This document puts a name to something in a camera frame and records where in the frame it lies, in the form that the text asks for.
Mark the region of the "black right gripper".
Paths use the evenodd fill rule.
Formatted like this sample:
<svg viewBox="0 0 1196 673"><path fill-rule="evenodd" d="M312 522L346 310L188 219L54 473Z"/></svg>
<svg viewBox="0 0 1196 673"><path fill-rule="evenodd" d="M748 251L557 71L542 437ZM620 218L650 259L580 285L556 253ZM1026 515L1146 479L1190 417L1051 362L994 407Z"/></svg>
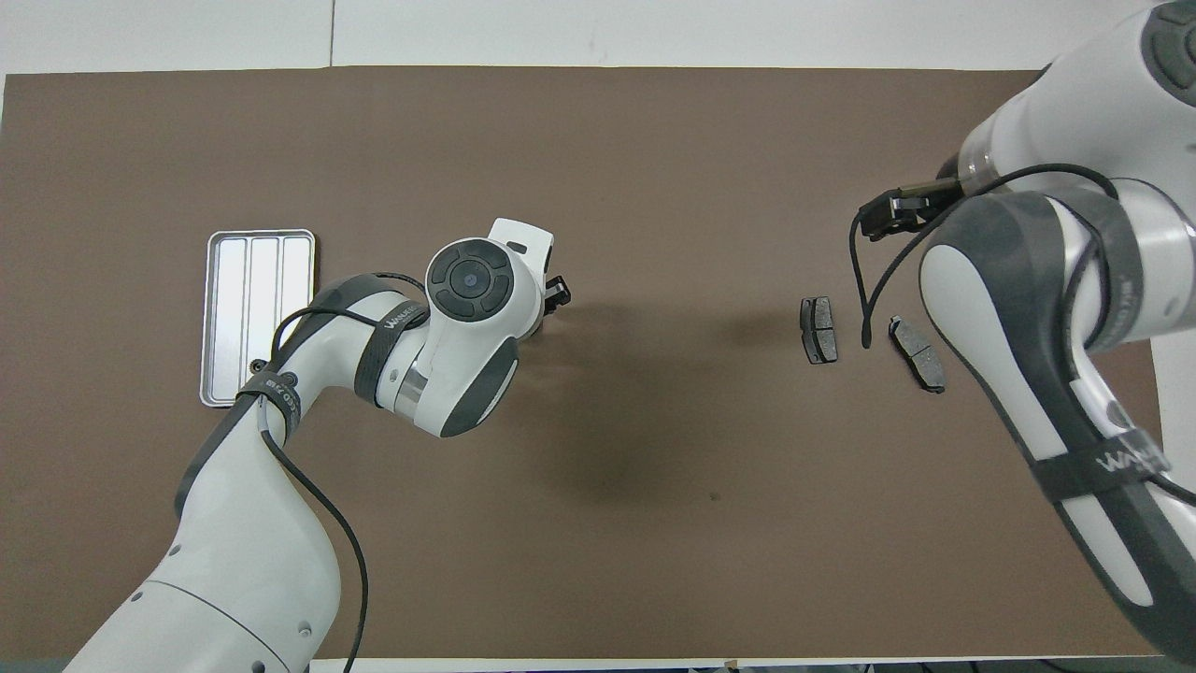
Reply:
<svg viewBox="0 0 1196 673"><path fill-rule="evenodd" d="M901 233L919 233L925 226L920 212L926 197L889 189L859 208L859 231L868 241Z"/></svg>

